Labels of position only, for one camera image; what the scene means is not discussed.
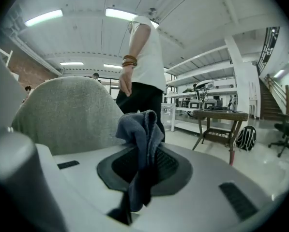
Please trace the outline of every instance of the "towel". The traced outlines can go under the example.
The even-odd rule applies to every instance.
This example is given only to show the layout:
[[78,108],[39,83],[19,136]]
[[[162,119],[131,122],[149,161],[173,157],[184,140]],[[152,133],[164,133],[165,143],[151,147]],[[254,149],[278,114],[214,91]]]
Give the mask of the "towel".
[[119,120],[116,137],[138,147],[138,172],[128,187],[132,212],[151,201],[151,187],[156,176],[155,153],[164,138],[156,122],[157,115],[152,110],[125,114]]

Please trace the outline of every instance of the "white t-shirt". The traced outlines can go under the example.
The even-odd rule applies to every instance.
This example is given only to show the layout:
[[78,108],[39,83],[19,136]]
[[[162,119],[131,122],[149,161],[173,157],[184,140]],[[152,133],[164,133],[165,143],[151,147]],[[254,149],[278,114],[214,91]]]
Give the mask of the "white t-shirt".
[[145,16],[138,16],[132,22],[129,46],[137,27],[140,24],[150,26],[151,33],[137,56],[137,66],[134,68],[131,81],[154,86],[162,91],[166,90],[166,79],[162,59],[162,47],[159,34],[151,21]]

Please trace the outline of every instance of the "black pants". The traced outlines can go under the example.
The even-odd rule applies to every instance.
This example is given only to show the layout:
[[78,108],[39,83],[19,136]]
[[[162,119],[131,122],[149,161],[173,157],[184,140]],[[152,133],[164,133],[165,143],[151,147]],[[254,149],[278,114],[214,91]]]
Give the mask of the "black pants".
[[164,126],[160,120],[163,92],[151,85],[133,83],[131,95],[127,97],[121,90],[116,98],[116,104],[124,114],[153,110],[157,115],[157,125],[165,135]]

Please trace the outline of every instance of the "man's arm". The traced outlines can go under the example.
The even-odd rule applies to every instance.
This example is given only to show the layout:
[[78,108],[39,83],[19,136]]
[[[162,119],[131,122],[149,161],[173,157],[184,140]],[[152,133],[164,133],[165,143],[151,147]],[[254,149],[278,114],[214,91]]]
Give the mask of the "man's arm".
[[134,33],[133,39],[129,47],[128,55],[137,58],[138,54],[144,47],[146,41],[148,41],[151,33],[151,28],[148,25],[140,24]]

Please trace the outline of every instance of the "wooden table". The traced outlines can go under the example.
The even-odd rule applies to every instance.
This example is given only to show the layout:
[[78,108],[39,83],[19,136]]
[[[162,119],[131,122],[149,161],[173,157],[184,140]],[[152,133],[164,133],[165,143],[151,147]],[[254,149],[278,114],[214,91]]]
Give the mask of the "wooden table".
[[[239,111],[233,112],[230,110],[195,110],[193,112],[193,117],[198,118],[200,131],[199,138],[195,143],[193,150],[195,150],[201,140],[203,143],[204,139],[229,145],[229,164],[232,166],[235,155],[233,144],[238,136],[242,122],[248,120],[248,114]],[[207,118],[207,129],[202,133],[201,120],[204,118]],[[211,118],[233,120],[231,130],[228,131],[224,129],[210,128]]]

